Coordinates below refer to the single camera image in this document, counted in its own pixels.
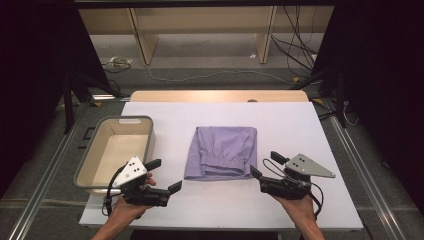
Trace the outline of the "light wooden table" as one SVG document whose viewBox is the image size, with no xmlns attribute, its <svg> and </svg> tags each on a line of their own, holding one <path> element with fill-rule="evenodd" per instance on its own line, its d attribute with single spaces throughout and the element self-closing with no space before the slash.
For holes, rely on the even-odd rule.
<svg viewBox="0 0 424 240">
<path fill-rule="evenodd" d="M 302 90 L 139 90 L 131 102 L 308 102 Z"/>
</svg>

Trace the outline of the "person's left hand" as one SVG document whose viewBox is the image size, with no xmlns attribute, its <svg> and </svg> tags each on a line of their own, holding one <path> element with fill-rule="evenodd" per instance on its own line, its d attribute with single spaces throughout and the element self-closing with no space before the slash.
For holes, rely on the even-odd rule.
<svg viewBox="0 0 424 240">
<path fill-rule="evenodd" d="M 151 206 L 129 204 L 123 197 L 119 197 L 109 216 L 109 220 L 114 224 L 127 226 L 149 209 L 151 209 Z"/>
</svg>

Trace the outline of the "purple pants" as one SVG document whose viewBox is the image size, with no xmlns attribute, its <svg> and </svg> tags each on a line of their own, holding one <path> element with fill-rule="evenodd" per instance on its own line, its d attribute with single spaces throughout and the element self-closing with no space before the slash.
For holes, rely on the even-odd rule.
<svg viewBox="0 0 424 240">
<path fill-rule="evenodd" d="M 251 166 L 257 166 L 256 128 L 199 126 L 188 151 L 184 179 L 249 179 Z"/>
</svg>

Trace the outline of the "white table board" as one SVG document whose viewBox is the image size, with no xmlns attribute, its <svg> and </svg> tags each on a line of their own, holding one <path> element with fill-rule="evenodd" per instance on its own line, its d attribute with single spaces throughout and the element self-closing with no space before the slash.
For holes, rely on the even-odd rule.
<svg viewBox="0 0 424 240">
<path fill-rule="evenodd" d="M 261 192 L 255 179 L 188 181 L 183 179 L 188 149 L 198 126 L 251 126 L 257 130 L 259 159 L 276 151 L 292 158 L 304 154 L 333 173 L 338 165 L 313 105 L 284 103 L 128 102 L 125 116 L 152 118 L 153 155 L 162 165 L 153 177 L 159 187 L 182 182 L 167 206 L 155 207 L 133 225 L 140 229 L 279 231 L 293 224 L 281 206 Z"/>
</svg>

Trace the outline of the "metal floor rail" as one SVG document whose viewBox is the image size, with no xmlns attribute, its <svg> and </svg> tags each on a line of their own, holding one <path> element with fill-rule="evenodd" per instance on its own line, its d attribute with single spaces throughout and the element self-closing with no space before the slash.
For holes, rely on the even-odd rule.
<svg viewBox="0 0 424 240">
<path fill-rule="evenodd" d="M 54 150 L 54 154 L 49 159 L 48 165 L 42 169 L 43 174 L 37 182 L 36 187 L 31 190 L 30 197 L 27 200 L 23 200 L 22 212 L 11 229 L 7 240 L 25 239 L 35 216 L 42 206 L 42 202 L 55 176 L 57 175 L 57 172 L 65 159 L 65 155 L 67 154 L 70 144 L 74 139 L 78 125 L 81 122 L 81 118 L 87 112 L 88 108 L 88 103 L 81 103 L 75 109 L 76 116 L 73 119 L 73 123 L 66 131 L 60 134 L 60 139 L 58 140 L 58 145 Z"/>
<path fill-rule="evenodd" d="M 342 127 L 337 117 L 332 117 L 331 122 L 389 239 L 406 240 L 406 234 L 401 228 L 393 211 L 390 209 L 388 202 L 382 195 L 382 192 L 378 188 L 377 182 L 366 167 L 362 156 L 358 152 L 357 147 L 348 133 L 347 128 Z"/>
</svg>

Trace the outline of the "person's right hand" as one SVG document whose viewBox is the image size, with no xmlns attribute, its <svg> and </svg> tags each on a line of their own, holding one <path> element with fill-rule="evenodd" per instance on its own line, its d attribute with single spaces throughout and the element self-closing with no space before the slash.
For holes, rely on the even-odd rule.
<svg viewBox="0 0 424 240">
<path fill-rule="evenodd" d="M 274 196 L 274 199 L 282 205 L 296 226 L 305 226 L 316 222 L 312 199 L 309 196 L 300 200 L 287 200 L 277 196 Z"/>
</svg>

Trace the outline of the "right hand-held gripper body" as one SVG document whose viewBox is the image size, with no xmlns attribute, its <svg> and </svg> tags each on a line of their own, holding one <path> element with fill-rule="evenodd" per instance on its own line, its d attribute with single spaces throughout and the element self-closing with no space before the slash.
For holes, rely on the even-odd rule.
<svg viewBox="0 0 424 240">
<path fill-rule="evenodd" d="M 311 192 L 312 176 L 336 177 L 333 172 L 303 154 L 296 155 L 282 166 L 279 179 L 263 176 L 259 181 L 261 192 L 287 200 L 300 200 Z"/>
</svg>

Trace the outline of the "black curtain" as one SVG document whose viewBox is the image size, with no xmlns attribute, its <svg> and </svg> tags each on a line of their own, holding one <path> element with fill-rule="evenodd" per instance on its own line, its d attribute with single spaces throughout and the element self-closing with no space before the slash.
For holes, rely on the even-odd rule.
<svg viewBox="0 0 424 240">
<path fill-rule="evenodd" d="M 334 10 L 314 70 L 342 94 L 424 215 L 424 0 L 325 0 Z"/>
<path fill-rule="evenodd" d="M 74 0 L 0 0 L 0 197 L 68 86 L 110 86 Z"/>
</svg>

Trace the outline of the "grey rimmed beige basket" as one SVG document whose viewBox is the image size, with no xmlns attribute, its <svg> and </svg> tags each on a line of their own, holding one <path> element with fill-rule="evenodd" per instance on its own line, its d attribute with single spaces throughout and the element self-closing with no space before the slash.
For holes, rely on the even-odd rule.
<svg viewBox="0 0 424 240">
<path fill-rule="evenodd" d="M 152 160 L 155 133 L 148 116 L 103 118 L 95 128 L 74 176 L 75 185 L 90 194 L 104 194 L 114 173 L 132 157 Z"/>
</svg>

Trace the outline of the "black metal stand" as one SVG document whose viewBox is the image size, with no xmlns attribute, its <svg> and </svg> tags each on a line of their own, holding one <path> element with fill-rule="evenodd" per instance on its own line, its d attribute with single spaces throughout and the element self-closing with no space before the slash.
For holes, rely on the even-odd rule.
<svg viewBox="0 0 424 240">
<path fill-rule="evenodd" d="M 110 86 L 108 80 L 101 82 L 100 80 L 96 80 L 95 78 L 81 72 L 67 73 L 62 81 L 62 93 L 66 116 L 65 134 L 70 132 L 75 122 L 72 95 L 75 95 L 82 103 L 90 103 L 94 100 L 93 94 L 89 91 L 90 87 L 98 88 L 115 98 L 127 97 L 127 94 L 114 90 Z"/>
<path fill-rule="evenodd" d="M 341 68 L 325 68 L 311 76 L 307 77 L 301 83 L 292 87 L 292 90 L 301 90 L 304 87 L 312 84 L 317 80 L 322 80 L 322 85 L 318 92 L 321 97 L 330 97 L 332 94 L 336 96 L 336 118 L 340 125 L 345 128 L 346 120 L 344 118 L 344 87 L 345 87 L 345 74 Z"/>
</svg>

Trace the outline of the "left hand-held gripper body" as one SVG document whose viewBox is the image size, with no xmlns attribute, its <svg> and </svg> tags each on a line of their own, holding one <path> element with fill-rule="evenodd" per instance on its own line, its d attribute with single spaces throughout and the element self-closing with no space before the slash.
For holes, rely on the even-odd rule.
<svg viewBox="0 0 424 240">
<path fill-rule="evenodd" d="M 132 157 L 112 181 L 112 188 L 119 189 L 129 204 L 166 207 L 170 192 L 146 184 L 150 171 L 145 164 L 137 156 Z"/>
</svg>

